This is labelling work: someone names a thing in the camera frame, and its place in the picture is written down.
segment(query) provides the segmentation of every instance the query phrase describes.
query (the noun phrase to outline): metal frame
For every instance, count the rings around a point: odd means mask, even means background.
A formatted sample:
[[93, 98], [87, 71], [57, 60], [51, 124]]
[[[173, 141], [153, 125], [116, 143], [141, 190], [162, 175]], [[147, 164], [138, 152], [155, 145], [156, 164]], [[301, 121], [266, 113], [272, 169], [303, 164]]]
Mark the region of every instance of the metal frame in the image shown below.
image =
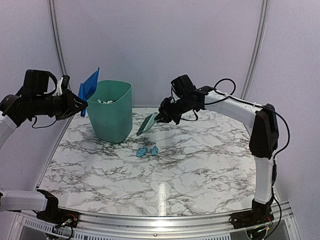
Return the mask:
[[50, 22], [51, 22], [51, 29], [53, 34], [54, 47], [55, 47], [56, 56], [58, 58], [59, 68], [62, 75], [68, 75], [65, 61], [64, 61], [64, 56], [62, 53], [61, 43], [60, 43], [55, 1], [48, 0], [48, 6], [49, 6]]
[[246, 75], [242, 93], [240, 96], [241, 99], [247, 99], [249, 89], [253, 81], [257, 60], [259, 57], [259, 53], [260, 53], [264, 35], [265, 35], [265, 30], [267, 25], [268, 6], [269, 6], [269, 0], [263, 0], [261, 4], [260, 20], [259, 20], [258, 31], [256, 33], [256, 39], [254, 43], [252, 58], [251, 58], [249, 69]]
[[290, 240], [301, 240], [298, 226], [294, 218], [287, 218], [285, 220], [286, 229], [288, 231]]
[[[55, 47], [55, 53], [56, 53], [56, 56], [58, 59], [60, 73], [61, 73], [61, 75], [68, 75], [65, 61], [64, 61], [64, 56], [62, 53], [62, 47], [61, 47], [61, 43], [60, 43], [55, 1], [54, 0], [47, 0], [47, 1], [48, 1], [49, 17], [50, 17], [50, 23], [51, 23], [51, 29], [52, 29], [53, 42], [54, 42], [54, 47]], [[50, 150], [48, 157], [45, 159], [45, 163], [42, 166], [41, 174], [37, 179], [36, 186], [34, 187], [35, 189], [40, 187], [40, 184], [45, 176], [45, 173], [46, 173], [47, 168], [50, 164], [50, 161], [51, 161], [52, 157], [54, 156], [56, 149], [57, 149], [61, 139], [63, 138], [65, 132], [67, 131], [72, 119], [73, 119], [73, 116], [69, 117], [66, 120], [59, 136], [57, 137], [52, 149]]]
[[[280, 203], [282, 208], [282, 220], [288, 220], [291, 226], [295, 226], [292, 219], [293, 213], [288, 201]], [[279, 220], [280, 210], [277, 204], [272, 205], [274, 222]], [[104, 213], [80, 211], [79, 222], [74, 229], [74, 238], [81, 236], [94, 236], [97, 239], [137, 240], [137, 239], [185, 239], [202, 240], [214, 239], [217, 236], [227, 236], [232, 232], [249, 230], [254, 227], [234, 230], [229, 223], [230, 215], [235, 212], [224, 212], [200, 216], [123, 216]], [[15, 225], [12, 227], [9, 239], [19, 239], [23, 226], [36, 228], [40, 231], [51, 232], [53, 223], [46, 223], [36, 219], [32, 211], [17, 213]], [[288, 228], [291, 240], [299, 240], [294, 228]]]

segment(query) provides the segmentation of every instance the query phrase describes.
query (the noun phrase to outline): green brush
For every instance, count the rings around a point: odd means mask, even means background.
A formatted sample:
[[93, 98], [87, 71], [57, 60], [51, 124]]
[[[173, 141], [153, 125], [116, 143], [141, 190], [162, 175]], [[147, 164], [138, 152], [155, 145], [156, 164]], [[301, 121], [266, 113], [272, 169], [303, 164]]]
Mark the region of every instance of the green brush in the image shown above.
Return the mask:
[[158, 115], [157, 112], [152, 113], [151, 115], [147, 116], [143, 123], [141, 124], [138, 132], [136, 133], [137, 136], [144, 134], [145, 132], [149, 131], [152, 126], [155, 124], [155, 117]]

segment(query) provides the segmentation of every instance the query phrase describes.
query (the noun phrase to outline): blue dustpan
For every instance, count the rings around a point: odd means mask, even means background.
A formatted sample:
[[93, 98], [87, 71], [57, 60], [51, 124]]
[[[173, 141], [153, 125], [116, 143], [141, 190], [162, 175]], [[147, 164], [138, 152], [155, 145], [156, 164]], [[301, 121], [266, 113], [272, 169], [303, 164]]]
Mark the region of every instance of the blue dustpan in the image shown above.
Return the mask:
[[[88, 101], [88, 99], [95, 93], [98, 84], [100, 67], [95, 71], [84, 83], [80, 84], [78, 97], [82, 100]], [[86, 110], [81, 111], [81, 117], [86, 115]]]

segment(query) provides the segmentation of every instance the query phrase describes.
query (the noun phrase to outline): small blue toy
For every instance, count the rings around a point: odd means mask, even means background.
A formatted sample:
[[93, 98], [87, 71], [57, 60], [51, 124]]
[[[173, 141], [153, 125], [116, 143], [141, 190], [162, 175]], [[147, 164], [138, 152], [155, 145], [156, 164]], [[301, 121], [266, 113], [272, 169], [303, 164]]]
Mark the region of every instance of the small blue toy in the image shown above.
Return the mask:
[[145, 155], [147, 152], [149, 152], [149, 148], [147, 148], [146, 146], [139, 147], [138, 151], [136, 151], [136, 156], [138, 158], [142, 158], [143, 155]]
[[154, 147], [151, 149], [151, 155], [152, 155], [152, 156], [157, 156], [157, 155], [158, 155], [158, 152], [159, 152], [159, 148], [157, 148], [157, 146], [154, 146]]

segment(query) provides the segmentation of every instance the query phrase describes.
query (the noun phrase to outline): blue object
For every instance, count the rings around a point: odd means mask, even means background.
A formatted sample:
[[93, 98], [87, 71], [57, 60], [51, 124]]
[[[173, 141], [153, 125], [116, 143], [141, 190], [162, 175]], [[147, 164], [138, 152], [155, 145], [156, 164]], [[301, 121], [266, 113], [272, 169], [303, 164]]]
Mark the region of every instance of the blue object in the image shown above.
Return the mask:
[[139, 147], [138, 151], [136, 151], [136, 156], [138, 158], [142, 158], [143, 155], [145, 155], [147, 152], [149, 152], [149, 148], [147, 148], [146, 146]]
[[[98, 84], [100, 67], [87, 79], [84, 83], [80, 84], [78, 97], [82, 100], [88, 101], [88, 99], [95, 93]], [[86, 115], [86, 110], [81, 111], [81, 117]]]
[[159, 152], [159, 148], [157, 148], [157, 146], [154, 146], [154, 147], [151, 149], [151, 155], [152, 155], [152, 156], [157, 156], [157, 155], [158, 155], [158, 152]]

